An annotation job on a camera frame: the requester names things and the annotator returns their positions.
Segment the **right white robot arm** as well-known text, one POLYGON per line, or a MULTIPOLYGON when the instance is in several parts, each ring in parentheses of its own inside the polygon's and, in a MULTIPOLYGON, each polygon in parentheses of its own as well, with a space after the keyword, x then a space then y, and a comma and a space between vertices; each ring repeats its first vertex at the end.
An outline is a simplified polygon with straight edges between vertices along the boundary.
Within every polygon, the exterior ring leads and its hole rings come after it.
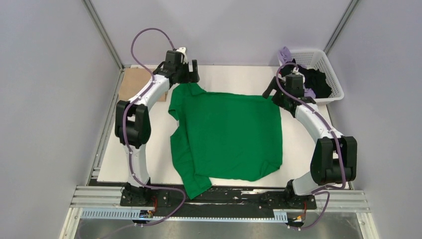
POLYGON ((289 74, 284 79, 273 77, 262 96, 291 113, 315 142, 310 170, 289 182, 291 190, 284 194, 287 206, 296 208, 304 195, 324 189, 344 189, 357 175, 357 140, 335 129, 320 113, 313 98, 304 95, 303 77, 289 74))

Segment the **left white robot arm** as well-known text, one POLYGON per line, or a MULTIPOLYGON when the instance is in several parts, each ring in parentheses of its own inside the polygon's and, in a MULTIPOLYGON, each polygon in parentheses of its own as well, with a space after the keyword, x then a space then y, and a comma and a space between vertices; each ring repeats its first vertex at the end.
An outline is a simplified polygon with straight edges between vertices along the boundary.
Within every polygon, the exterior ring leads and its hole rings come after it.
POLYGON ((116 105, 114 133, 124 146, 129 176, 124 190, 133 194, 141 206, 152 201, 153 188, 146 166, 146 144, 151 136, 149 111, 161 96, 175 84, 197 83, 198 64, 187 58, 186 47, 169 50, 165 60, 151 72, 148 83, 127 101, 116 105))

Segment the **green t-shirt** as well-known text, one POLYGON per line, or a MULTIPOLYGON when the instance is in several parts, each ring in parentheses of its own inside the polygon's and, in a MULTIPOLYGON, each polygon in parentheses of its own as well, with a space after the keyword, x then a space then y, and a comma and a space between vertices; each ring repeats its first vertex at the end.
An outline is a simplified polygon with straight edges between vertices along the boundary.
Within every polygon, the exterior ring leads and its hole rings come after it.
POLYGON ((257 181, 283 163, 280 109, 270 99, 180 84, 168 113, 178 123, 170 137, 172 162, 190 199, 213 178, 257 181))

